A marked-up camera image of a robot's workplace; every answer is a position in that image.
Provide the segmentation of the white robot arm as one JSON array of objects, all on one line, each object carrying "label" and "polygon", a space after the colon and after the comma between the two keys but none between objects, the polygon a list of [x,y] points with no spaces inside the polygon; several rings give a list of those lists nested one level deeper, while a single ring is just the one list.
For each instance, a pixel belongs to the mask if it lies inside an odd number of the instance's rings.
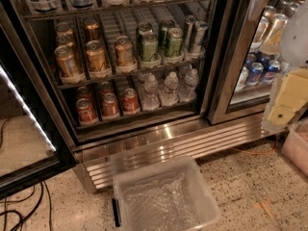
[{"label": "white robot arm", "polygon": [[285,129],[299,119],[308,103],[308,0],[289,19],[280,40],[282,60],[290,64],[286,74],[273,81],[262,127],[271,132]]}]

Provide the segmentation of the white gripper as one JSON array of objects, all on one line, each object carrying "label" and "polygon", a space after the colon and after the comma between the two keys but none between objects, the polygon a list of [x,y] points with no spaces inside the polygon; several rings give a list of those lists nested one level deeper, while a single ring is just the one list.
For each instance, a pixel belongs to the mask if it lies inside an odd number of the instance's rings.
[{"label": "white gripper", "polygon": [[279,74],[273,81],[269,103],[264,110],[262,128],[269,132],[281,132],[299,120],[307,109],[308,68],[297,68],[285,75]]}]

